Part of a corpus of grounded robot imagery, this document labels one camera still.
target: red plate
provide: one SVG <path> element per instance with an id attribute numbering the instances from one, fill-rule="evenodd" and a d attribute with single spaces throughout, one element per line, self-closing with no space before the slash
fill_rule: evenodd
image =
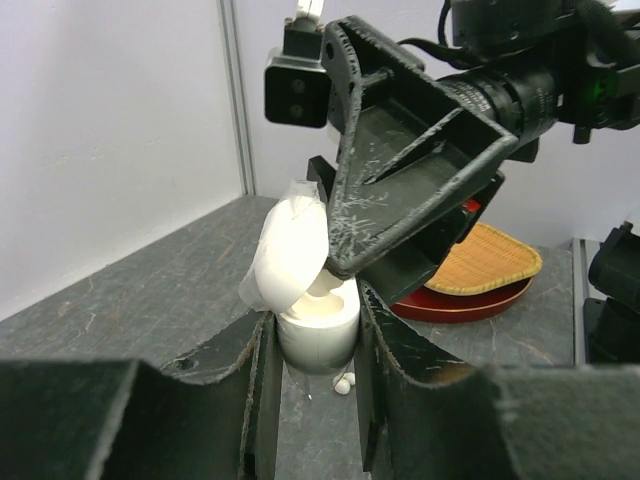
<path id="1" fill-rule="evenodd" d="M 504 312 L 533 283 L 533 278 L 479 295 L 456 296 L 420 287 L 391 307 L 399 317 L 429 323 L 475 322 Z"/>

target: white bottle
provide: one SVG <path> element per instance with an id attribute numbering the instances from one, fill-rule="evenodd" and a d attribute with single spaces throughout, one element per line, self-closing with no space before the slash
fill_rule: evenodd
<path id="1" fill-rule="evenodd" d="M 301 201 L 308 204 L 301 208 Z M 360 299 L 354 278 L 342 281 L 323 269 L 329 253 L 324 205 L 309 198 L 278 203 L 258 250 L 256 285 L 277 315 L 284 359 L 307 374 L 344 369 L 355 350 Z"/>

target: marble tabletop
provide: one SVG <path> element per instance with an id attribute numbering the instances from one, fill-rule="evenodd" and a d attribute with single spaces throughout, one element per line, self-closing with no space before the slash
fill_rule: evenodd
<path id="1" fill-rule="evenodd" d="M 2 358 L 139 357 L 159 366 L 241 316 L 237 286 L 274 200 L 243 197 L 0 322 Z M 408 323 L 473 364 L 570 364 L 569 251 L 539 249 L 540 274 L 505 313 L 464 325 Z M 278 479 L 359 479 L 356 397 L 283 377 Z"/>

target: woven basket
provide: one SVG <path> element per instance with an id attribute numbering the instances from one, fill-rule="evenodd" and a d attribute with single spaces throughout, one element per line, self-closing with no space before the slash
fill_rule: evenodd
<path id="1" fill-rule="evenodd" d="M 541 268 L 542 259 L 533 248 L 477 223 L 425 286 L 448 295 L 478 295 L 533 277 Z"/>

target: white panel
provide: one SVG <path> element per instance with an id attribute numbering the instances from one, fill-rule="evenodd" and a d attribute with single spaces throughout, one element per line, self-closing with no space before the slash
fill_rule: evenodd
<path id="1" fill-rule="evenodd" d="M 0 318 L 241 195 L 216 3 L 0 4 Z"/>
<path id="2" fill-rule="evenodd" d="M 440 0 L 325 0 L 322 21 L 356 14 L 392 38 L 436 38 Z M 295 2 L 237 1 L 240 47 L 249 106 L 259 193 L 279 197 L 288 179 L 305 174 L 308 158 L 333 160 L 335 139 L 326 131 L 269 124 L 263 115 L 263 68 L 271 48 L 282 43 L 283 19 Z M 452 73 L 429 59 L 434 78 Z M 640 202 L 640 128 L 596 131 L 587 146 L 571 143 L 571 129 L 557 126 L 542 139 L 533 165 L 507 162 L 507 183 L 484 220 L 526 242 L 558 245 L 571 238 L 604 239 Z"/>

